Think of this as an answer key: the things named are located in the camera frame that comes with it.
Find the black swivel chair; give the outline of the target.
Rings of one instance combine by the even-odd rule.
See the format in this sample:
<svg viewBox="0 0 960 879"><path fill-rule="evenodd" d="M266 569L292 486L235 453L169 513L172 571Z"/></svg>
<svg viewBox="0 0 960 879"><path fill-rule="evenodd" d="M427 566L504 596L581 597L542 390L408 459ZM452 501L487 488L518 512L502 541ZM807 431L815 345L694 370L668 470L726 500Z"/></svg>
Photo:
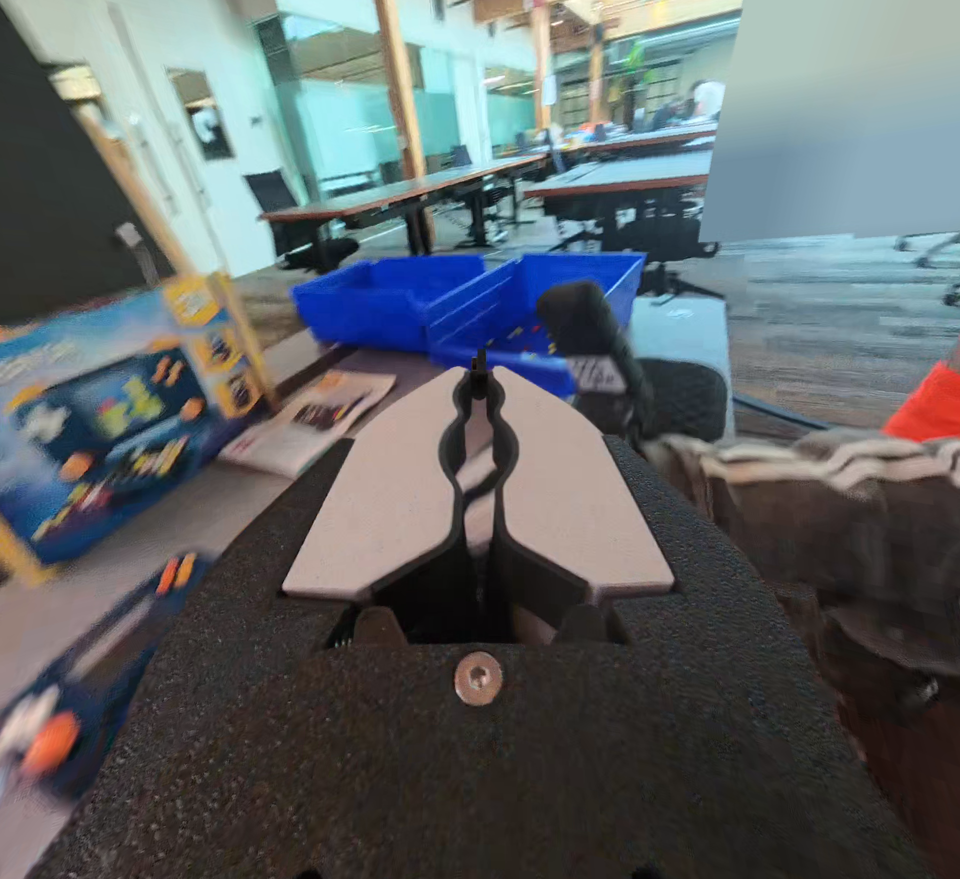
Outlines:
<svg viewBox="0 0 960 879"><path fill-rule="evenodd" d="M262 214L298 208L281 170L245 176ZM268 220L276 266L286 272L326 275L336 271L343 261L359 252L360 245L350 236L331 237L324 226L307 220Z"/></svg>

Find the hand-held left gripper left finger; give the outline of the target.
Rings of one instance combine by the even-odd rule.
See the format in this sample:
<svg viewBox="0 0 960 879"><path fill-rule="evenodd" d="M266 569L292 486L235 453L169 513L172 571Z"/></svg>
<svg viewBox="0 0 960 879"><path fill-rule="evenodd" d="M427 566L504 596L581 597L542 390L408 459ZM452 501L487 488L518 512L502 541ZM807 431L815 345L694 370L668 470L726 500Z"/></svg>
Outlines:
<svg viewBox="0 0 960 879"><path fill-rule="evenodd" d="M467 370L395 401L355 437L285 579L297 598L361 603L463 532Z"/></svg>

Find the blue and yellow toy box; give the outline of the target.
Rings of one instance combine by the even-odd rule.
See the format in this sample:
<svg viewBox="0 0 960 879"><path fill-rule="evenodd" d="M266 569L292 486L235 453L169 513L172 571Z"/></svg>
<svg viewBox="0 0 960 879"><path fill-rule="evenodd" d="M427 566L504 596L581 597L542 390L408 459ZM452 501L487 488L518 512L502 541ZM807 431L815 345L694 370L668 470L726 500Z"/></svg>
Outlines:
<svg viewBox="0 0 960 879"><path fill-rule="evenodd" d="M277 405L220 273L2 329L2 579L51 579Z"/></svg>

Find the long wooden table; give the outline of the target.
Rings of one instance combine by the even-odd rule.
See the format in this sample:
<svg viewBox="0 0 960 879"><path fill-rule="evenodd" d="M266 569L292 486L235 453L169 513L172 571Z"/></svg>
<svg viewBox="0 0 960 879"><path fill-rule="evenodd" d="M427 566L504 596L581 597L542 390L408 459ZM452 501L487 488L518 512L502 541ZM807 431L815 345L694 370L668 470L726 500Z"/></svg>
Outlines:
<svg viewBox="0 0 960 879"><path fill-rule="evenodd" d="M351 236L330 236L330 226L334 223L341 223L348 232L354 232L380 223L402 221L410 255L432 255L435 242L427 214L449 201L461 202L470 214L468 238L458 243L455 250L494 251L498 238L487 226L487 199L492 187L502 181L510 186L510 223L517 225L520 222L519 184L522 178L542 173L549 161L547 153L539 150L486 165L454 166L306 205L263 210L259 220L270 226L279 260L299 257L305 261L301 265L303 269L318 275L336 271L359 249Z"/></svg>
<svg viewBox="0 0 960 879"><path fill-rule="evenodd" d="M560 145L562 153L596 153L624 150L656 150L673 144L714 137L718 121L709 120L665 127L662 129L607 137L604 141L565 141Z"/></svg>
<svg viewBox="0 0 960 879"><path fill-rule="evenodd" d="M649 263L711 259L717 242L700 237L713 151L578 165L528 189L543 212L582 226L603 253L641 253Z"/></svg>

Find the person's leg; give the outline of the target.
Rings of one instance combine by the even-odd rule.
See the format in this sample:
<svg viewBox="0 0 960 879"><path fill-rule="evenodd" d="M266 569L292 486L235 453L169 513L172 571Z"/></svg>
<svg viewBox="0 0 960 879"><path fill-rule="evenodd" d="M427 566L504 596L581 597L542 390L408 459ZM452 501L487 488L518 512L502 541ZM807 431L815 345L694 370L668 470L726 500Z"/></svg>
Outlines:
<svg viewBox="0 0 960 879"><path fill-rule="evenodd" d="M959 876L959 716L954 677L884 660L818 662L842 727L936 877Z"/></svg>

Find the blue plastic bin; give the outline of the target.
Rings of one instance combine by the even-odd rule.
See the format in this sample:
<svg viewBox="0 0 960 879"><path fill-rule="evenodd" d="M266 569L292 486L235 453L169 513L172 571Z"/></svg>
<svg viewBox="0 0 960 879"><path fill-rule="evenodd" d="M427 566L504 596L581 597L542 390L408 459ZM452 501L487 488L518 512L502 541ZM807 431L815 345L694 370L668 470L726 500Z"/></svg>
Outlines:
<svg viewBox="0 0 960 879"><path fill-rule="evenodd" d="M430 360L467 369L484 348L490 367L503 366L548 393L570 398L574 380L537 314L538 300L558 285L589 280L626 329L645 264L644 253L608 252L525 254L503 262L428 309Z"/></svg>
<svg viewBox="0 0 960 879"><path fill-rule="evenodd" d="M290 297L319 343L426 354L438 303L484 273L479 255L355 261L294 285Z"/></svg>

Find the black backdrop board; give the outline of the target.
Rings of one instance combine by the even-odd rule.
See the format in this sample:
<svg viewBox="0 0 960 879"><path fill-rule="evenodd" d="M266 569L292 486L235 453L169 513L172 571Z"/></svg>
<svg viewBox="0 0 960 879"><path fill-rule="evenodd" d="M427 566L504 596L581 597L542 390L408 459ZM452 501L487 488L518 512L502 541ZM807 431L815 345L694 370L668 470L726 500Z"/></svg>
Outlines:
<svg viewBox="0 0 960 879"><path fill-rule="evenodd" d="M174 274L87 131L2 11L2 325Z"/></svg>

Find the wooden post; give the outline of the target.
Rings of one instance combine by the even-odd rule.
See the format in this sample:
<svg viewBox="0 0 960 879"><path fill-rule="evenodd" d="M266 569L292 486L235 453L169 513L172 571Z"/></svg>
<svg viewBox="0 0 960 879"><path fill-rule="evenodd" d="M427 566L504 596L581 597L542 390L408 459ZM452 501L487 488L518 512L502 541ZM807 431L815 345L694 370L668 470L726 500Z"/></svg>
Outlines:
<svg viewBox="0 0 960 879"><path fill-rule="evenodd" d="M534 120L537 132L551 129L551 111L557 100L557 83L551 52L552 11L547 0L530 0L534 42Z"/></svg>
<svg viewBox="0 0 960 879"><path fill-rule="evenodd" d="M426 156L416 112L410 56L402 36L398 3L397 0L373 2L401 168L407 180L420 181L427 175Z"/></svg>

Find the building instruction booklet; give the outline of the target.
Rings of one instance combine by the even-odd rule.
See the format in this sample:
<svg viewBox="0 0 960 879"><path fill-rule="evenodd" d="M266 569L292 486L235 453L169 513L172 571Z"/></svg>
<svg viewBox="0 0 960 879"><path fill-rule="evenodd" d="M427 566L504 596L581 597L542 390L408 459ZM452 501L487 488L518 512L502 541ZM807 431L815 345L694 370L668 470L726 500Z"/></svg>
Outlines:
<svg viewBox="0 0 960 879"><path fill-rule="evenodd" d="M225 445L218 460L294 480L383 402L396 382L394 374L327 371L275 416Z"/></svg>

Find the orange cloth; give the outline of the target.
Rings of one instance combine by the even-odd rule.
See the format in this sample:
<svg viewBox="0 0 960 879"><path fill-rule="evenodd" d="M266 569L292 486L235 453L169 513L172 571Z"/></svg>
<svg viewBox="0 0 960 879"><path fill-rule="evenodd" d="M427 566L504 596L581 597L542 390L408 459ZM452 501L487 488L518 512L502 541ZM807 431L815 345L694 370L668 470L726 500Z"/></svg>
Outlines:
<svg viewBox="0 0 960 879"><path fill-rule="evenodd" d="M923 443L959 438L959 372L942 360L889 418L882 433L892 439Z"/></svg>

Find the blue brick controller model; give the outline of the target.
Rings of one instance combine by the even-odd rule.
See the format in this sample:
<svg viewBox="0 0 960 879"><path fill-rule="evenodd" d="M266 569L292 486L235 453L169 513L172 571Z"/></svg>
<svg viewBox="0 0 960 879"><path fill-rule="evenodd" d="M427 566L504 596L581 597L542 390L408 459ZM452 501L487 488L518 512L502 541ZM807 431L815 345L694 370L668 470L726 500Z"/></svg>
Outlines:
<svg viewBox="0 0 960 879"><path fill-rule="evenodd" d="M175 555L2 708L1 795L74 803L98 776L147 666L216 557Z"/></svg>

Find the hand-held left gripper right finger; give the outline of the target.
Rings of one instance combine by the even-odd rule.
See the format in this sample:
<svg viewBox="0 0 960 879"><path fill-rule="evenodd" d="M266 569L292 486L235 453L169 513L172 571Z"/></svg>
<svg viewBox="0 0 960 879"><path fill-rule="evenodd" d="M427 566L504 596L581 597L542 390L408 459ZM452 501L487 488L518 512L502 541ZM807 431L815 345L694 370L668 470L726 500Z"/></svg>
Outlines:
<svg viewBox="0 0 960 879"><path fill-rule="evenodd" d="M602 606L664 595L675 576L603 434L505 366L487 375L490 558L516 606Z"/></svg>

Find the person's right forearm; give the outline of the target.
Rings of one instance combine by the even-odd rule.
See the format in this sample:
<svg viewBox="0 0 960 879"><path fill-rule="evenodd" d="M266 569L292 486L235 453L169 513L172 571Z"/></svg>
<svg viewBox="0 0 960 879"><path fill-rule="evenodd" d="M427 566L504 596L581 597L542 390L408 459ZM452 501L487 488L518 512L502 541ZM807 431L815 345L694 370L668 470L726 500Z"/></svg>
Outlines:
<svg viewBox="0 0 960 879"><path fill-rule="evenodd" d="M958 679L958 438L665 434L639 452L766 582L815 592L823 617L875 656Z"/></svg>

